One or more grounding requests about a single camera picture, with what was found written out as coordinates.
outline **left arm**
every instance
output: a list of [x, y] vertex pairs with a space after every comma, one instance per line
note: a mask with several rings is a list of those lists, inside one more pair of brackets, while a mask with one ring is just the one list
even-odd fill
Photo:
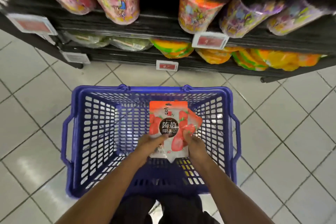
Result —
[[56, 224], [108, 224], [137, 170], [166, 138], [163, 135], [151, 140], [143, 135], [135, 151], [82, 196]]

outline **right hand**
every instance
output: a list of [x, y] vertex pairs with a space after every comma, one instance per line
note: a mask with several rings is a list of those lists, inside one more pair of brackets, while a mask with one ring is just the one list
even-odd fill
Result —
[[183, 131], [183, 138], [188, 143], [189, 159], [197, 170], [201, 169], [209, 160], [212, 160], [201, 138], [191, 136], [186, 130]]

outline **basket handle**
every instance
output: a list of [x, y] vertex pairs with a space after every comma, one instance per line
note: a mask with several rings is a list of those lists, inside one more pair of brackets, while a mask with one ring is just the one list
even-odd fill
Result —
[[69, 122], [74, 118], [74, 113], [68, 116], [65, 119], [62, 126], [62, 146], [61, 146], [61, 160], [65, 163], [65, 165], [69, 168], [72, 168], [72, 163], [67, 159], [67, 141], [68, 141], [68, 126]]
[[240, 138], [240, 122], [234, 114], [232, 114], [230, 116], [236, 124], [237, 153], [232, 158], [232, 168], [233, 168], [233, 170], [231, 171], [231, 174], [232, 174], [233, 182], [235, 184], [237, 184], [237, 161], [242, 155], [242, 144], [241, 144], [241, 138]]

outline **forearm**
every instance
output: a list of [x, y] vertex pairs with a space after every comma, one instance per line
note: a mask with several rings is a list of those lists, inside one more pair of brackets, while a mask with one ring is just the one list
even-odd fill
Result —
[[139, 159], [134, 152], [82, 196], [56, 223], [108, 224], [139, 167]]
[[209, 157], [197, 169], [225, 224], [274, 224]]

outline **dark pants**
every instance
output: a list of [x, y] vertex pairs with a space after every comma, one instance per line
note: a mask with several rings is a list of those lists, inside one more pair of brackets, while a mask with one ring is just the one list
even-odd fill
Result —
[[[159, 224], [218, 224], [207, 212], [202, 210], [199, 196], [192, 198], [169, 195], [158, 198], [163, 216]], [[155, 200], [143, 196], [129, 197], [118, 206], [110, 224], [152, 224], [148, 214]]]

